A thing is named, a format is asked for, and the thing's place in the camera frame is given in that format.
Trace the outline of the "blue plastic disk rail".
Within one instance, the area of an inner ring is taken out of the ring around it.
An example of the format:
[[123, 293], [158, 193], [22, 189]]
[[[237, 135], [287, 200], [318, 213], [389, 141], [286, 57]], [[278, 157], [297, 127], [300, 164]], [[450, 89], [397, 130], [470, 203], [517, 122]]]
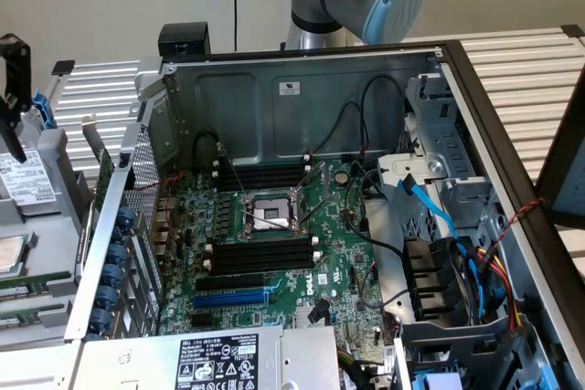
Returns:
[[32, 106], [37, 110], [45, 129], [57, 129], [58, 124], [55, 120], [53, 111], [49, 104], [49, 99], [39, 90], [36, 90], [32, 97]]

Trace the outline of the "grey power supply unit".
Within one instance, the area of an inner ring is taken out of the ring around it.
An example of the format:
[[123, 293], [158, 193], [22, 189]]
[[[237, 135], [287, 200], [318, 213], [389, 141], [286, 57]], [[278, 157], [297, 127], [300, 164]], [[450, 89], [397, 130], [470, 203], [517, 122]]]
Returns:
[[87, 343], [74, 390], [340, 390], [329, 327]]

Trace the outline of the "hard disk white label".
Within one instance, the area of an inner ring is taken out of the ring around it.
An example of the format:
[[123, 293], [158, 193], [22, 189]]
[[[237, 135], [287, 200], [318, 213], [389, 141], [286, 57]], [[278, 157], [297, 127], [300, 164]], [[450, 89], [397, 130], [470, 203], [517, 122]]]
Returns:
[[35, 106], [21, 114], [16, 135], [27, 160], [20, 163], [0, 135], [0, 200], [13, 200], [23, 217], [60, 214], [55, 177], [37, 150], [46, 124]]

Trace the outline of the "blue card retention clip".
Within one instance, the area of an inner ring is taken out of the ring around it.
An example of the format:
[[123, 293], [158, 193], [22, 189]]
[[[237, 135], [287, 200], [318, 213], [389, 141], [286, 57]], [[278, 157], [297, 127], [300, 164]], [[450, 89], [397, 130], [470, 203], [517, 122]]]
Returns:
[[107, 286], [100, 285], [95, 294], [95, 306], [102, 310], [112, 311], [118, 302], [118, 290]]
[[128, 250], [122, 244], [111, 243], [108, 246], [105, 261], [109, 265], [123, 267], [128, 258]]
[[112, 325], [112, 313], [110, 311], [93, 308], [90, 312], [88, 332], [103, 334], [107, 332]]
[[135, 221], [136, 214], [130, 207], [128, 206], [119, 207], [115, 219], [115, 223], [118, 227], [132, 229], [134, 227]]
[[105, 264], [100, 276], [100, 285], [118, 289], [124, 277], [123, 268], [114, 264]]

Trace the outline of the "blue plastic latch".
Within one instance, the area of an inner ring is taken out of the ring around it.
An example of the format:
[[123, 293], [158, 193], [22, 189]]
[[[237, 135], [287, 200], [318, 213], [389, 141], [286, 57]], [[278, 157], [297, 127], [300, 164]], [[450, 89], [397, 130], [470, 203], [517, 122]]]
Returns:
[[457, 373], [415, 374], [411, 388], [412, 390], [463, 390], [461, 378]]
[[560, 390], [557, 377], [549, 364], [542, 364], [540, 366], [537, 390]]

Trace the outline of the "black plastic fan shroud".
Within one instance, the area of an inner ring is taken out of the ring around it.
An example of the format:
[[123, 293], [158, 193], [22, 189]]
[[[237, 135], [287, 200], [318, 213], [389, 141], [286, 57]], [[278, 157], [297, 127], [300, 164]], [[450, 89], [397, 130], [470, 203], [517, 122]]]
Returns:
[[459, 311], [466, 319], [461, 289], [445, 246], [406, 237], [402, 265], [416, 321], [449, 327]]

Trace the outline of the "grey parts rack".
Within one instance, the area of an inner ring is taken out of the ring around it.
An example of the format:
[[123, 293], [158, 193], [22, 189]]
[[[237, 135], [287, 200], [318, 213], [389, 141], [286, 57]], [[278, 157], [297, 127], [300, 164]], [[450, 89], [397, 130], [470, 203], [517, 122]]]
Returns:
[[27, 254], [18, 275], [36, 276], [60, 271], [70, 272], [77, 290], [64, 297], [48, 295], [0, 301], [0, 311], [42, 308], [41, 323], [0, 330], [0, 353], [50, 347], [63, 341], [64, 332], [80, 282], [80, 241], [85, 235], [92, 196], [82, 173], [73, 169], [66, 152], [64, 129], [45, 129], [37, 150], [55, 177], [60, 214], [23, 217], [13, 200], [0, 200], [0, 237], [34, 232], [36, 245]]

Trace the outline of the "green Dell motherboard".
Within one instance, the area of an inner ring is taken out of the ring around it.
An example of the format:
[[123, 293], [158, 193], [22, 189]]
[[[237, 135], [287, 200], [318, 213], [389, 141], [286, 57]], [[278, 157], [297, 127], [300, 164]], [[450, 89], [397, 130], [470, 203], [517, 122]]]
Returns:
[[[166, 252], [161, 264], [165, 295], [160, 313], [159, 333], [251, 329], [257, 327], [294, 327], [298, 307], [314, 306], [320, 299], [330, 303], [331, 327], [337, 345], [359, 358], [378, 358], [388, 343], [383, 313], [374, 308], [380, 296], [375, 251], [365, 241], [367, 216], [360, 180], [352, 180], [347, 164], [327, 162], [330, 170], [330, 195], [339, 194], [332, 203], [307, 223], [312, 239], [312, 269], [260, 273], [264, 304], [244, 307], [195, 309], [197, 295], [230, 293], [243, 290], [196, 291], [197, 279], [210, 274], [211, 263], [206, 244], [247, 242], [237, 238], [238, 198], [241, 191], [220, 192], [218, 173], [184, 174], [171, 182], [161, 198], [176, 199], [175, 224], [178, 240]], [[345, 172], [346, 184], [338, 184], [335, 174]], [[211, 312], [214, 324], [193, 328], [191, 315]]]

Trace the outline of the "long black expansion slot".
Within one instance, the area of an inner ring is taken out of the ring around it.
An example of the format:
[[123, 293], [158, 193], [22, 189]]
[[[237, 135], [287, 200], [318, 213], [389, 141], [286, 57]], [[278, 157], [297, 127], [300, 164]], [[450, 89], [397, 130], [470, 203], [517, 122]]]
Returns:
[[253, 290], [264, 288], [264, 276], [257, 274], [241, 274], [233, 276], [206, 276], [195, 282], [196, 291]]

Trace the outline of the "silver metal bracket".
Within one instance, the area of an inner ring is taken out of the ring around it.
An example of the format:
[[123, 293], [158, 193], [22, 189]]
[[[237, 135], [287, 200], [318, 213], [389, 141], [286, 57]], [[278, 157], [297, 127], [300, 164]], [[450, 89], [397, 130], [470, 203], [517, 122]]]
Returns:
[[416, 184], [445, 179], [448, 171], [443, 159], [435, 153], [418, 156], [415, 153], [393, 153], [378, 158], [378, 175], [383, 193], [392, 204], [399, 192], [399, 180], [411, 174]]

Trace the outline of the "blue expansion slot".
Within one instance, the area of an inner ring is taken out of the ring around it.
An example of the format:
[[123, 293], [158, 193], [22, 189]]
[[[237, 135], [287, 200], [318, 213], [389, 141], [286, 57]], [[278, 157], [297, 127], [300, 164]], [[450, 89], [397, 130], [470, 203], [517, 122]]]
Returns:
[[192, 299], [195, 309], [244, 307], [264, 304], [268, 294], [263, 290], [243, 290], [230, 293], [197, 295]]

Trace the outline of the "black box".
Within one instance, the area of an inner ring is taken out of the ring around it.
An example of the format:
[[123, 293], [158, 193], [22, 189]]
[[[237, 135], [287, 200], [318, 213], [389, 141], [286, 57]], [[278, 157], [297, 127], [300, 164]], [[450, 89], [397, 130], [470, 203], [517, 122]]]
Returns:
[[164, 60], [175, 60], [211, 54], [207, 21], [165, 24], [157, 46]]

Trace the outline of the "metal socket cover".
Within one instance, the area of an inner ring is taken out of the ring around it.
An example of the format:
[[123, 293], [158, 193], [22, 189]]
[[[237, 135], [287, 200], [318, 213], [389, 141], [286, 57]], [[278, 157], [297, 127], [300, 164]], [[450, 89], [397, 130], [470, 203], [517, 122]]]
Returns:
[[303, 177], [293, 187], [293, 192], [306, 207], [315, 207], [327, 201], [330, 197], [330, 170], [326, 161], [306, 164]]

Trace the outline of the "dark case side panel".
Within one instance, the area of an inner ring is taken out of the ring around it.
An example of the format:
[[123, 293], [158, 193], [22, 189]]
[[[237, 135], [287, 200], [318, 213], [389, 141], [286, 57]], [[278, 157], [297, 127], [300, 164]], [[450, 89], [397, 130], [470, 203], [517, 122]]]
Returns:
[[585, 230], [585, 65], [536, 184], [551, 220]]

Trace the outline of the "green graphics card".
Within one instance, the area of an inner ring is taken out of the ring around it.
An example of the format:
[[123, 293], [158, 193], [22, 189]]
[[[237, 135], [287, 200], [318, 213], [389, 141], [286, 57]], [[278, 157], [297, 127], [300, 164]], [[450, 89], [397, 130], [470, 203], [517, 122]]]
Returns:
[[86, 238], [87, 244], [89, 245], [104, 205], [105, 196], [108, 191], [115, 165], [98, 132], [96, 115], [92, 114], [90, 116], [85, 116], [82, 119], [81, 127], [82, 133], [97, 159], [99, 166], [97, 180], [94, 185], [94, 198], [90, 204], [90, 212], [87, 222]]

